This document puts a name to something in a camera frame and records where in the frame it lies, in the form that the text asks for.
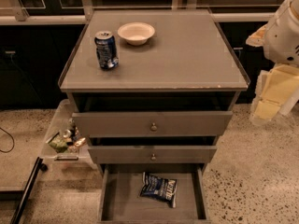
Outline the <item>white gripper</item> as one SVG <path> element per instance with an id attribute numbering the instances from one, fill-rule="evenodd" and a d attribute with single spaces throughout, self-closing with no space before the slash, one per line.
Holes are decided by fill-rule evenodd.
<path id="1" fill-rule="evenodd" d="M 285 0 L 266 26 L 246 39 L 262 47 L 264 56 L 277 63 L 257 79 L 250 121 L 264 125 L 277 114 L 288 115 L 299 101 L 299 0 Z"/>

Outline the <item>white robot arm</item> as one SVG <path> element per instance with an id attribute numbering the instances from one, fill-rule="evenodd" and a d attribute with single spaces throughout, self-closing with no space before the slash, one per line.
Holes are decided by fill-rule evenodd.
<path id="1" fill-rule="evenodd" d="M 277 113 L 288 114 L 298 101 L 299 90 L 299 0 L 285 0 L 266 25 L 250 35 L 246 44 L 262 47 L 274 63 L 257 78 L 250 121 L 264 125 Z"/>

